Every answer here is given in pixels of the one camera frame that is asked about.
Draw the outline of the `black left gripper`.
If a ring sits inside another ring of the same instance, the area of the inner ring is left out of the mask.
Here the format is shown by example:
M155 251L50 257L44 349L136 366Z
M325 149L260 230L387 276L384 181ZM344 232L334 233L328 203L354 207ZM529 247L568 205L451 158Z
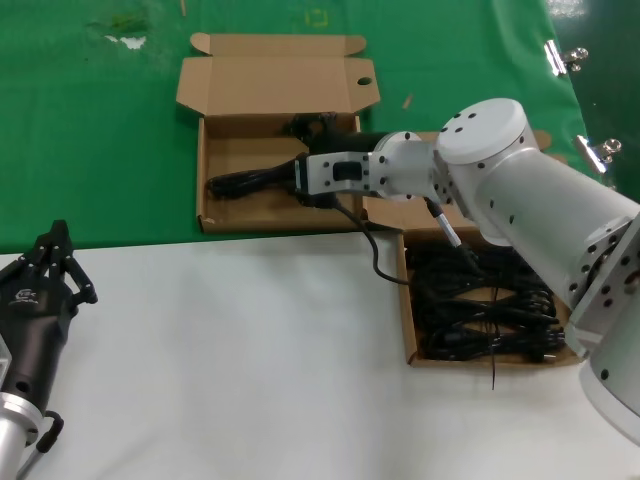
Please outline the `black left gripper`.
M98 301L73 252L67 223L55 220L30 250L1 270L1 337L11 354L1 391L37 408L49 403L77 306ZM41 275L50 265L49 274ZM78 288L74 294L66 275Z

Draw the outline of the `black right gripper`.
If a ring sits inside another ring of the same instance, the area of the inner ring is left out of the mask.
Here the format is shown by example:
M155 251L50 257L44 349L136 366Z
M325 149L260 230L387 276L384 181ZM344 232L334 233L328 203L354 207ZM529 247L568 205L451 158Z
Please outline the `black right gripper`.
M310 155L321 155L336 152L373 152L379 142L388 135L387 132L345 132L340 126L337 112L318 114L319 127L314 135L313 114L296 114L282 127L282 134L297 139L312 139L308 142Z

